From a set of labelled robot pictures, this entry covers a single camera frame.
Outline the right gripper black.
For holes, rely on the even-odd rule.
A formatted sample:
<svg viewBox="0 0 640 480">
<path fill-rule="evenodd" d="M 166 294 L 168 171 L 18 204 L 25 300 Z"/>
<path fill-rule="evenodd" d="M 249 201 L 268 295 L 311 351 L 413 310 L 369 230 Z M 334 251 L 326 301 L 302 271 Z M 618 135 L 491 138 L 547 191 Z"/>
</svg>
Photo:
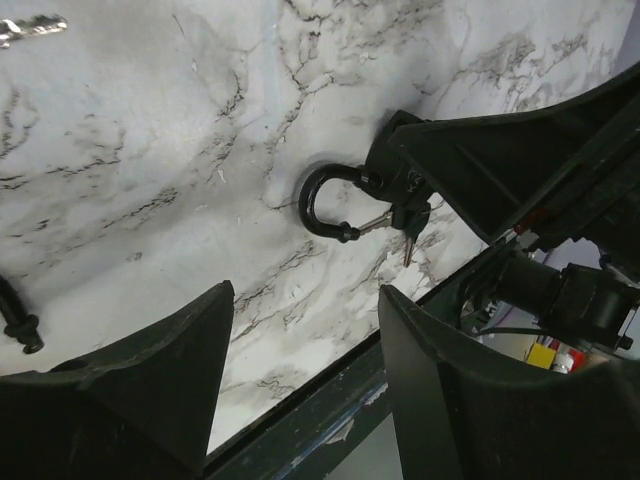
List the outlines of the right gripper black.
<svg viewBox="0 0 640 480">
<path fill-rule="evenodd" d="M 585 238 L 639 258 L 639 67 L 534 111 L 422 121 L 389 143 L 484 242 Z"/>
</svg>

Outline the black padlock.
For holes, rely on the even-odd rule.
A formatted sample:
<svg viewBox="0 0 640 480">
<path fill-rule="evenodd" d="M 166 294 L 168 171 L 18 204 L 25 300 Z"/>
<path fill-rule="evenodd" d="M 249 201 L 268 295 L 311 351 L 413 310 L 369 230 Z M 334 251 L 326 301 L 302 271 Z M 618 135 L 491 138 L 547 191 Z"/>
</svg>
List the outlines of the black padlock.
<svg viewBox="0 0 640 480">
<path fill-rule="evenodd" d="M 433 188 L 401 156 L 399 149 L 390 143 L 397 129 L 420 122 L 418 117 L 399 110 L 374 139 L 364 164 L 352 167 L 327 163 L 313 170 L 304 181 L 298 199 L 298 212 L 303 226 L 316 236 L 341 243 L 362 237 L 359 227 L 353 227 L 346 221 L 326 223 L 317 217 L 316 198 L 321 187 L 330 180 L 350 182 L 371 198 L 388 203 L 390 208 L 398 206 L 417 210 L 429 202 Z"/>
</svg>

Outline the black padlock key bunch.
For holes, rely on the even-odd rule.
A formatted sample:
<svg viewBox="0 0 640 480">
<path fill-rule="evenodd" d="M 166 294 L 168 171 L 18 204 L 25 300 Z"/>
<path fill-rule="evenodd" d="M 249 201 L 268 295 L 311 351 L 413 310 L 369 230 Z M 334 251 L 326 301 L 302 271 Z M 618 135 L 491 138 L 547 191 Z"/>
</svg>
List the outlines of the black padlock key bunch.
<svg viewBox="0 0 640 480">
<path fill-rule="evenodd" d="M 358 230 L 361 236 L 386 227 L 401 231 L 405 238 L 403 265 L 407 268 L 411 264 L 416 241 L 430 220 L 431 211 L 432 206 L 429 202 L 417 210 L 392 206 L 386 213 L 367 222 Z"/>
</svg>

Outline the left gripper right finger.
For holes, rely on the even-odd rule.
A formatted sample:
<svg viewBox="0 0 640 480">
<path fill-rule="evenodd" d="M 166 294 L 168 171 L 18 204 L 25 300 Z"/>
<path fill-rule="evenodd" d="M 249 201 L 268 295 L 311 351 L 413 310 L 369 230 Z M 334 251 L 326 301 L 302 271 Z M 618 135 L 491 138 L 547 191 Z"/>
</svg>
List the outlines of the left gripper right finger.
<svg viewBox="0 0 640 480">
<path fill-rule="evenodd" d="M 639 364 L 560 374 L 494 351 L 392 286 L 379 324 L 407 479 L 635 479 Z"/>
</svg>

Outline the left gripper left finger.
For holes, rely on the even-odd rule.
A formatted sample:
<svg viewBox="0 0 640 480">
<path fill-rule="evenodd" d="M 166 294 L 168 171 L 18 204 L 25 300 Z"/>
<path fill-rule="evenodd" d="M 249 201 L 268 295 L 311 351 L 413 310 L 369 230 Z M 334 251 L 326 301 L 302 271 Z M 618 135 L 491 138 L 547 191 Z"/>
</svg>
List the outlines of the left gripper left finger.
<svg viewBox="0 0 640 480">
<path fill-rule="evenodd" d="M 225 280 L 99 350 L 2 377 L 2 478 L 197 478 L 233 315 Z"/>
</svg>

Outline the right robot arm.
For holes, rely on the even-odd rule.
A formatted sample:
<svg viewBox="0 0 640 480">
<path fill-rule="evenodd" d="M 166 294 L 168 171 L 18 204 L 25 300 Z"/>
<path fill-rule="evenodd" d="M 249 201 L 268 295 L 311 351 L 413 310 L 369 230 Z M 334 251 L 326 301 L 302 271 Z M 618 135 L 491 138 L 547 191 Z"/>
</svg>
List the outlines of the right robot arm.
<svg viewBox="0 0 640 480">
<path fill-rule="evenodd" d="M 496 296 L 535 315 L 550 335 L 628 348 L 620 334 L 639 288 L 639 70 L 557 105 L 523 113 L 423 121 L 390 142 L 486 243 L 508 231 L 532 250 L 567 240 L 600 248 L 607 270 L 538 266 L 517 254 Z"/>
</svg>

